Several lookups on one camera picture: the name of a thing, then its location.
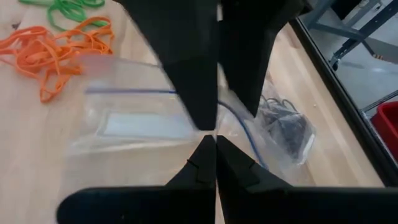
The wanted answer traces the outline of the clear zip bag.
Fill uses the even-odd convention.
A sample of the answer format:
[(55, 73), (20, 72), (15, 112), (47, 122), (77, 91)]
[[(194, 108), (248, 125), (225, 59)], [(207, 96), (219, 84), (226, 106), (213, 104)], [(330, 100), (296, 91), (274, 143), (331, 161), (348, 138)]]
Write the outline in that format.
[(226, 86), (218, 88), (216, 125), (196, 127), (157, 65), (106, 55), (80, 57), (86, 83), (71, 141), (63, 186), (162, 185), (187, 162), (201, 140), (225, 136), (261, 166), (294, 185), (311, 185), (303, 168), (271, 138)]

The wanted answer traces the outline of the black rubber band pile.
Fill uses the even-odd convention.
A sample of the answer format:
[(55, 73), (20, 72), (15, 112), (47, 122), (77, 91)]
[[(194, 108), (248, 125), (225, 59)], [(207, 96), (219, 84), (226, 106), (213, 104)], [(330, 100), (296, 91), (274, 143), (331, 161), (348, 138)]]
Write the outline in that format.
[(274, 142), (293, 161), (301, 162), (315, 138), (313, 127), (306, 116), (299, 113), (287, 99), (262, 96), (259, 119)]

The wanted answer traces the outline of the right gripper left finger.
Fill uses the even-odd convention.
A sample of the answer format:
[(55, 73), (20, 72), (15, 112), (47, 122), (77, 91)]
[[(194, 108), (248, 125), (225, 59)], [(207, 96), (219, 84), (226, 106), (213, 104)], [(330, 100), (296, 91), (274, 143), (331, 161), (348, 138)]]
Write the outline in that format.
[(64, 199), (58, 224), (215, 224), (216, 142), (206, 135), (165, 185), (92, 187)]

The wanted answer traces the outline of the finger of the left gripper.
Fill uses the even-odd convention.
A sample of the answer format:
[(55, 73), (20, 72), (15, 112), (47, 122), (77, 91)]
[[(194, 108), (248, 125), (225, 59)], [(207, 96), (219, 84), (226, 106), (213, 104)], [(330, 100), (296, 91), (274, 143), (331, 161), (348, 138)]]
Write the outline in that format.
[(114, 0), (159, 59), (196, 127), (217, 113), (217, 0)]
[(221, 64), (229, 89), (255, 116), (275, 38), (307, 0), (221, 0)]

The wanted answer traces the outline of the green rubber band pile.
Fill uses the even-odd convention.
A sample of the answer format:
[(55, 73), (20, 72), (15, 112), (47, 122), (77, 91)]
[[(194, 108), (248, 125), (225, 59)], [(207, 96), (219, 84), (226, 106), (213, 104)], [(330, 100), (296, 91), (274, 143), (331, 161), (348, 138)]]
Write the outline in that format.
[(65, 18), (75, 21), (83, 22), (87, 20), (85, 8), (97, 9), (105, 5), (105, 0), (18, 0), (23, 4), (31, 4), (35, 6), (42, 6), (47, 8), (47, 20), (49, 24), (59, 30), (66, 31), (63, 27), (57, 25), (53, 18), (53, 11), (59, 11)]

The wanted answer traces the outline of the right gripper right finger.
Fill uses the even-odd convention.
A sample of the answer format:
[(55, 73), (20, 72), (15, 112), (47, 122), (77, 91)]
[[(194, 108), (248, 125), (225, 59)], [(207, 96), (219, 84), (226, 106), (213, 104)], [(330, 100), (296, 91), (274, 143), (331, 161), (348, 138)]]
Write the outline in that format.
[(398, 224), (398, 188), (295, 187), (218, 136), (226, 224)]

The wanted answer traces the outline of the orange rubber band pile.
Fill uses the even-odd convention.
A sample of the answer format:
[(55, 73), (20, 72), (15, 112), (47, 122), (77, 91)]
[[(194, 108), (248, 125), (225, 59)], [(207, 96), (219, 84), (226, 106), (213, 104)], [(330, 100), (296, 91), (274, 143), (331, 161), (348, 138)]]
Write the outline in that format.
[(55, 98), (69, 79), (81, 74), (77, 57), (83, 54), (113, 54), (114, 32), (106, 17), (91, 17), (75, 28), (52, 34), (43, 26), (14, 31), (0, 40), (0, 61), (21, 75), (37, 80), (39, 98)]

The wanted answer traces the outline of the red plastic bin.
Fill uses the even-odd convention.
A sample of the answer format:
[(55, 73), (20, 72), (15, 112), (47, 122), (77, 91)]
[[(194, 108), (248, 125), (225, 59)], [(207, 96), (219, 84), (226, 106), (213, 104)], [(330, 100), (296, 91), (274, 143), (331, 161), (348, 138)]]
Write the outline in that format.
[(395, 161), (398, 162), (398, 101), (379, 105), (371, 122)]

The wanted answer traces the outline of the black aluminium table frame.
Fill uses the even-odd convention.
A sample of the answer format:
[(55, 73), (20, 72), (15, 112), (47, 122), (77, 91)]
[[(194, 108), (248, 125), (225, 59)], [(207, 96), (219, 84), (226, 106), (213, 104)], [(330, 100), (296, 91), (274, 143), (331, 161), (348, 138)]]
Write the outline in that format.
[(382, 183), (388, 187), (398, 187), (398, 163), (394, 160), (384, 141), (373, 130), (370, 122), (361, 115), (353, 99), (338, 81), (331, 65), (326, 61), (301, 20), (294, 19), (289, 24)]

